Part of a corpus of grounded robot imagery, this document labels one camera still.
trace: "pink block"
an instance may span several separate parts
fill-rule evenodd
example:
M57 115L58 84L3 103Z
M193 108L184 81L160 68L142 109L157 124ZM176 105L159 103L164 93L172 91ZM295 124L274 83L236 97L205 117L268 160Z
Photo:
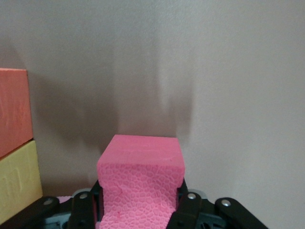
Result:
M177 205L184 161L177 138L115 135L97 164L101 229L164 229Z
M33 138L26 70L0 68L0 157Z

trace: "block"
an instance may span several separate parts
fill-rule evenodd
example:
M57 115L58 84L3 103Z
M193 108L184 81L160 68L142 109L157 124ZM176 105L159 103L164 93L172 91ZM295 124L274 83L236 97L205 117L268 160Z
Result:
M32 138L27 71L0 68L0 158Z
M35 141L0 160L0 224L42 196Z
M97 164L103 228L166 228L184 161L177 138L115 135Z

